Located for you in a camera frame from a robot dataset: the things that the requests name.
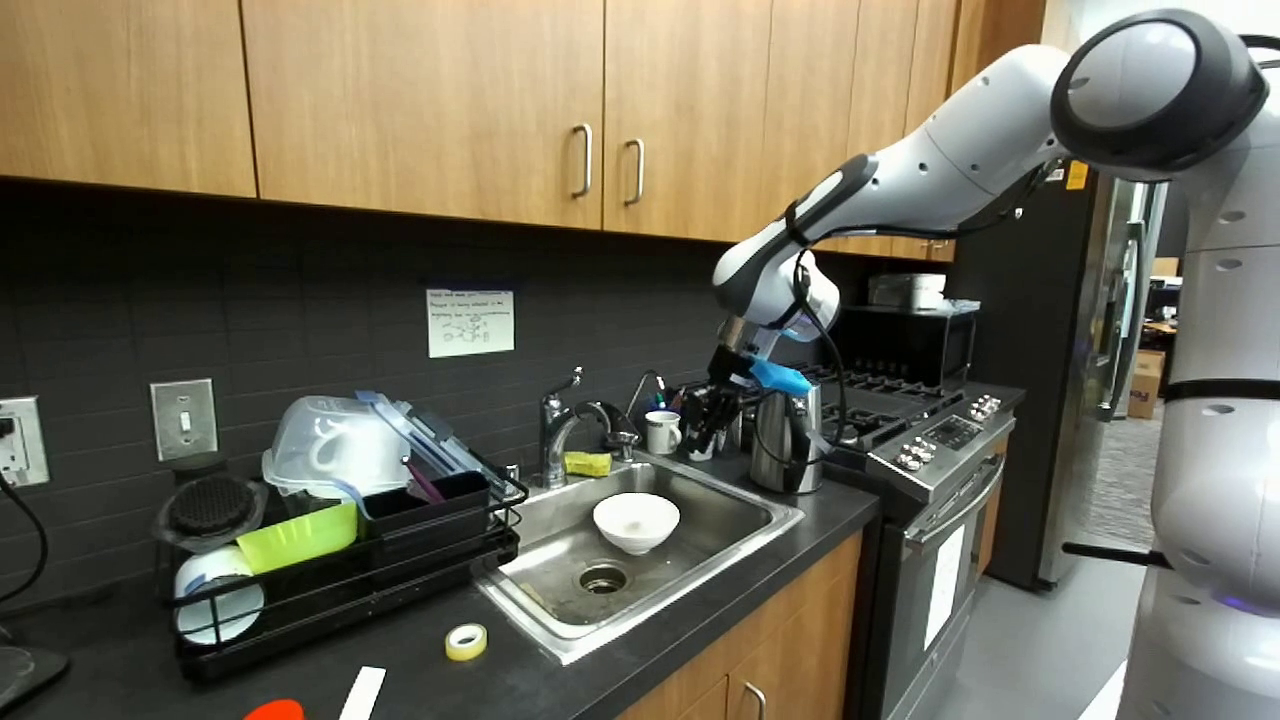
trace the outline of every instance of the sink basin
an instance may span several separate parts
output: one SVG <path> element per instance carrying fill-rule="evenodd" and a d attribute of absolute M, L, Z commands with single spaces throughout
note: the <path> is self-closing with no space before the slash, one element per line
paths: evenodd
<path fill-rule="evenodd" d="M 655 491 L 682 529 L 649 557 L 614 550 L 594 510 L 618 491 Z M 702 469 L 646 455 L 635 472 L 581 482 L 522 504 L 522 557 L 478 587 L 559 665 L 572 665 L 718 574 L 760 552 L 802 520 L 796 510 L 724 485 Z"/>

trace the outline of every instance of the oven handle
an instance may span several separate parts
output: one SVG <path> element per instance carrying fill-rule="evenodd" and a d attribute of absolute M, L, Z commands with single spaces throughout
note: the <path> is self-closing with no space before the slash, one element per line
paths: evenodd
<path fill-rule="evenodd" d="M 981 482 L 983 490 L 981 490 L 959 514 L 954 514 L 947 520 L 941 520 L 933 533 L 915 535 L 915 540 L 913 540 L 915 550 L 927 550 L 933 540 L 941 540 L 941 535 L 947 535 L 954 529 L 970 526 L 970 515 L 998 496 L 1002 476 L 1006 476 L 1006 461 L 988 461 L 988 469 L 991 469 L 988 482 Z"/>

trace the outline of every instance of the tape roll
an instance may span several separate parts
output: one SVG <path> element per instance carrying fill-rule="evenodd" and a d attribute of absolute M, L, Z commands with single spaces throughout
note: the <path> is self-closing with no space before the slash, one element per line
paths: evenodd
<path fill-rule="evenodd" d="M 445 656 L 448 656 L 454 665 L 471 665 L 471 660 L 486 656 L 486 647 L 487 647 L 487 629 L 486 629 L 486 625 L 460 625 L 460 629 L 454 629 L 454 632 L 445 637 Z"/>

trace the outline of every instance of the kettle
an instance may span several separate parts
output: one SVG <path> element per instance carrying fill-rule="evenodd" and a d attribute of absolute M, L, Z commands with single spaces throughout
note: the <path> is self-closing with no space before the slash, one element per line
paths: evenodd
<path fill-rule="evenodd" d="M 822 389 L 810 397 L 765 397 L 757 407 L 747 482 L 770 491 L 812 491 L 822 461 Z"/>

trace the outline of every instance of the cabinet handle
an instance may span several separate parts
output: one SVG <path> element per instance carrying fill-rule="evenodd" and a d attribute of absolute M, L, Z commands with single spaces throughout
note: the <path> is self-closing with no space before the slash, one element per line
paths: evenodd
<path fill-rule="evenodd" d="M 747 697 L 757 701 L 757 720 L 770 720 L 770 697 L 760 684 L 743 681 Z"/>
<path fill-rule="evenodd" d="M 567 194 L 572 199 L 594 197 L 598 188 L 598 130 L 594 126 L 572 126 L 572 136 L 583 140 L 583 185 Z"/>
<path fill-rule="evenodd" d="M 635 150 L 635 194 L 623 204 L 641 204 L 646 199 L 646 176 L 649 176 L 649 151 L 646 151 L 641 136 L 623 140 L 623 151 L 628 150 Z"/>

